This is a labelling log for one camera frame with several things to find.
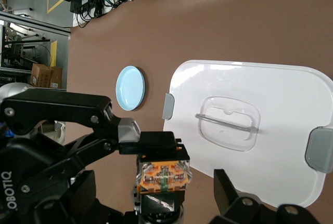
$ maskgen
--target light blue oval dish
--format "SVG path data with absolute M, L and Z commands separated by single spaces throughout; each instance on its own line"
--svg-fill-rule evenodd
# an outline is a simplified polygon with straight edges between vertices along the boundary
M 145 79 L 138 68 L 125 67 L 119 74 L 116 84 L 116 97 L 121 108 L 132 111 L 137 108 L 145 95 Z

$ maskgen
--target gray floor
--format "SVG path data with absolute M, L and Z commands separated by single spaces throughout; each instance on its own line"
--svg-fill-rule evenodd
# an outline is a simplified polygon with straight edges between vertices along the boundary
M 33 8 L 32 11 L 20 10 L 16 11 L 15 14 L 27 14 L 29 17 L 47 22 L 62 27 L 70 27 L 73 23 L 73 14 L 69 11 L 70 3 L 61 2 L 53 10 L 49 11 L 59 0 L 7 0 L 7 6 L 15 8 Z M 23 33 L 29 33 L 24 29 L 19 29 Z M 57 63 L 56 65 L 62 67 L 62 83 L 61 87 L 66 88 L 67 85 L 67 63 L 68 63 L 68 38 L 65 36 L 52 34 L 48 32 L 41 32 L 35 30 L 34 33 L 44 36 L 50 39 L 51 42 L 57 41 Z M 45 47 L 50 50 L 50 43 L 42 43 Z M 36 47 L 36 56 L 40 56 L 40 62 L 49 65 L 49 56 L 47 50 L 42 46 Z

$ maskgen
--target black metal equipment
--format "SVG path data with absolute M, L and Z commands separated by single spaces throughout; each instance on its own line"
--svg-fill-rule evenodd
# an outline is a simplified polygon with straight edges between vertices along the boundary
M 123 215 L 99 203 L 94 172 L 84 169 L 119 150 L 138 155 L 138 173 L 149 164 L 170 161 L 179 161 L 171 166 L 185 171 L 189 156 L 173 133 L 141 133 L 133 119 L 114 116 L 110 99 L 103 96 L 29 89 L 4 99 L 0 109 L 5 123 L 0 129 L 0 224 L 179 223 L 185 185 L 170 190 L 160 179 L 158 189 L 139 189 L 140 183 L 154 180 L 143 176 L 135 189 L 134 211 Z M 93 133 L 62 146 L 35 130 L 43 120 L 76 122 Z M 7 128 L 16 137 L 3 136 Z M 164 174 L 171 173 L 161 166 L 158 178 Z M 223 170 L 215 171 L 214 195 L 221 216 L 211 224 L 318 223 L 302 207 L 283 205 L 275 213 L 254 196 L 238 195 Z M 173 208 L 163 208 L 165 204 Z

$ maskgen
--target yellow line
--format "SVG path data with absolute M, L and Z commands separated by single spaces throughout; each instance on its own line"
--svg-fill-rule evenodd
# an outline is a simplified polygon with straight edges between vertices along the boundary
M 52 6 L 52 8 L 48 8 L 48 0 L 47 0 L 47 13 L 51 12 L 53 9 L 55 9 L 57 6 L 59 6 L 60 3 L 62 3 L 63 0 L 59 0 L 56 4 Z

